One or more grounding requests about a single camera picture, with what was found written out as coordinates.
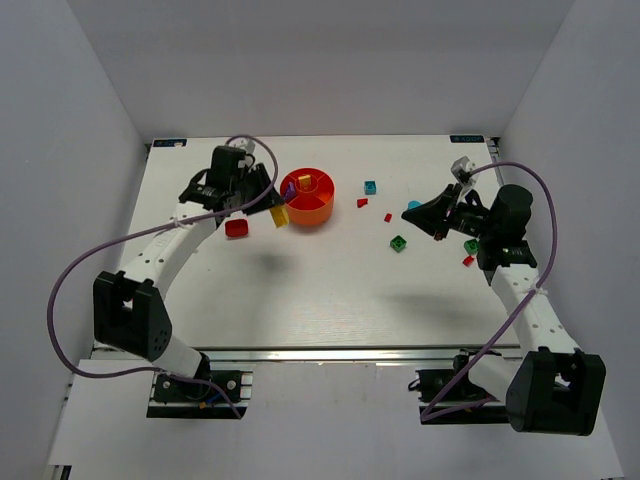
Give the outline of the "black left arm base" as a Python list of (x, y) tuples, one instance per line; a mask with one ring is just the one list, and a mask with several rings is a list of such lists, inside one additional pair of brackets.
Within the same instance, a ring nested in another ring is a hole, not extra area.
[(146, 417), (181, 420), (239, 420), (248, 409), (254, 366), (212, 363), (209, 382), (217, 385), (233, 404), (211, 386), (180, 382), (166, 374), (153, 378)]

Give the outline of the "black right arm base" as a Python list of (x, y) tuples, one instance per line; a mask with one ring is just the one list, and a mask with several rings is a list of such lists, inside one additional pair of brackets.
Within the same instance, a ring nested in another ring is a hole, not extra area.
[[(446, 386), (459, 370), (469, 363), (477, 352), (478, 349), (462, 349), (454, 357), (452, 366), (449, 368), (416, 371), (416, 377), (407, 385), (407, 390), (418, 394), (418, 400), (421, 403), (419, 412), (426, 408), (438, 392)], [(445, 394), (443, 399), (434, 407), (432, 413), (438, 413), (466, 403), (479, 402), (480, 400), (487, 400), (487, 403), (475, 408), (456, 410), (431, 420), (431, 423), (435, 425), (508, 424), (504, 405), (485, 389), (471, 383), (468, 375), (465, 375), (460, 382)]]

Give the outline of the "red rounded lego brick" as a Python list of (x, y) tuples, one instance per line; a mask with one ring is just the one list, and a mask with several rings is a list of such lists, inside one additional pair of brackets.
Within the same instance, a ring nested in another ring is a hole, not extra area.
[(224, 223), (224, 229), (229, 239), (243, 238), (249, 234), (249, 223), (245, 218), (231, 219)]

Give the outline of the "purple butterfly lego brick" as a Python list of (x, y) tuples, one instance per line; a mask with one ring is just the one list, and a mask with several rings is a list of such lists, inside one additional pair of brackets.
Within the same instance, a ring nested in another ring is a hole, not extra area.
[(289, 182), (286, 185), (284, 194), (283, 194), (283, 199), (286, 203), (291, 202), (295, 197), (297, 196), (297, 190), (295, 187), (295, 183), (294, 182)]

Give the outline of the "long yellow lego plate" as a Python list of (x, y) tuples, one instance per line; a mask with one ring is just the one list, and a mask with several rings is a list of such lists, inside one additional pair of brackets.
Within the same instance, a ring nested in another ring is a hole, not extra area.
[(309, 174), (298, 177), (298, 183), (301, 191), (309, 191), (312, 187), (312, 177)]

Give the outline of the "green square lego brick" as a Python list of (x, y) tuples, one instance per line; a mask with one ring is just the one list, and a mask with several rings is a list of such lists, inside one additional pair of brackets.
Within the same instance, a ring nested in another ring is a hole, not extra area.
[(396, 252), (402, 252), (407, 246), (407, 241), (400, 235), (393, 237), (390, 241), (390, 247)]

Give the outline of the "yellow 2x3 lego brick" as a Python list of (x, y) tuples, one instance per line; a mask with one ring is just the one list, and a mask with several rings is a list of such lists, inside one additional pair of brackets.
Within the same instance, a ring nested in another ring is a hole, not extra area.
[(269, 212), (276, 228), (281, 228), (289, 224), (289, 215), (284, 205), (274, 206)]

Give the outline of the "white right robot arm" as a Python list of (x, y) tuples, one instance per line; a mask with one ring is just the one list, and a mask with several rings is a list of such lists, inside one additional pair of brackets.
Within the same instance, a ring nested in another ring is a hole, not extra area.
[(542, 276), (524, 238), (532, 194), (508, 184), (484, 207), (476, 192), (462, 196), (461, 190), (450, 184), (401, 217), (436, 240), (454, 230), (477, 241), (479, 269), (505, 307), (506, 326), (516, 334), (522, 359), (514, 364), (481, 348), (456, 368), (454, 381), (501, 402), (517, 432), (590, 435), (606, 367), (599, 355), (584, 352), (566, 332), (538, 284)]

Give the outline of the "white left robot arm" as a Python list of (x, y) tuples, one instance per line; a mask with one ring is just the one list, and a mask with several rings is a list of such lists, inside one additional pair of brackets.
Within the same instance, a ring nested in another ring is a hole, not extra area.
[(179, 196), (169, 227), (124, 268), (98, 275), (93, 284), (96, 341), (169, 374), (209, 379), (207, 356), (174, 334), (164, 299), (198, 247), (233, 213), (267, 211), (276, 226), (288, 224), (285, 202), (253, 150), (249, 138), (215, 147), (209, 167), (194, 175)]

